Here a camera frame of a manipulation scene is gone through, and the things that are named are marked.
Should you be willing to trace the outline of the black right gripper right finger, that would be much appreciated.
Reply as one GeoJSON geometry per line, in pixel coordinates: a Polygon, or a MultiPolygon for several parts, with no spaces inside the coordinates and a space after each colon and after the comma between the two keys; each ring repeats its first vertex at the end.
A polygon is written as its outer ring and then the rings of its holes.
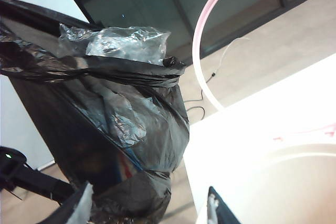
{"type": "Polygon", "coordinates": [[[208,224],[240,224],[234,213],[223,201],[213,186],[209,187],[207,198],[208,224]]]}

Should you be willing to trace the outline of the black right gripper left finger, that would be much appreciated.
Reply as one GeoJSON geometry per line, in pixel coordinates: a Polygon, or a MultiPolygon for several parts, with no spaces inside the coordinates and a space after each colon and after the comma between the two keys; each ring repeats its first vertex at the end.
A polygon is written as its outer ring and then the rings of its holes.
{"type": "Polygon", "coordinates": [[[86,182],[59,209],[54,223],[87,223],[92,207],[92,185],[86,182]]]}

